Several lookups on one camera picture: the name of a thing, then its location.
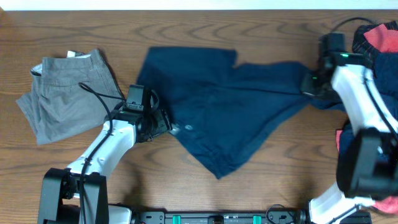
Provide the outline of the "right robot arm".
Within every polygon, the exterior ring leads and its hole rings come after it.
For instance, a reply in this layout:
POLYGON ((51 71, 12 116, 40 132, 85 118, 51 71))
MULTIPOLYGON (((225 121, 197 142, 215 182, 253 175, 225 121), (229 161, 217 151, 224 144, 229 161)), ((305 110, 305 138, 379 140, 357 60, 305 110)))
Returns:
POLYGON ((397 120, 384 104, 373 72, 360 54, 325 52, 319 70, 305 77, 302 91, 339 96, 354 140, 340 151, 336 182, 308 205, 311 223, 340 223, 378 200, 397 195, 397 120))

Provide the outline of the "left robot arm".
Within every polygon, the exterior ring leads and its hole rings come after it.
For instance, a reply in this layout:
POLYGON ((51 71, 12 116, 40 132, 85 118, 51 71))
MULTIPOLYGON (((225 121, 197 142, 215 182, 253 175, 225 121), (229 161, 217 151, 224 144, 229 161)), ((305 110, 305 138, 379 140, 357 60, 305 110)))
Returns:
POLYGON ((44 175, 38 223, 139 223, 133 209, 108 202, 107 181, 136 143, 171 129, 166 110, 112 110, 98 137, 77 160, 44 175))

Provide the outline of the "navy blue shorts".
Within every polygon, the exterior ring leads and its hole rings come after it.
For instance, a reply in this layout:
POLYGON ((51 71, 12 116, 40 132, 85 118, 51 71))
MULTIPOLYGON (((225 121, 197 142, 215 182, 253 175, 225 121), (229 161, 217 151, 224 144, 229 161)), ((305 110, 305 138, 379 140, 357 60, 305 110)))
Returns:
POLYGON ((217 179, 239 169, 308 105, 300 62, 236 65, 233 50, 152 47, 137 83, 155 90, 175 138, 217 179))

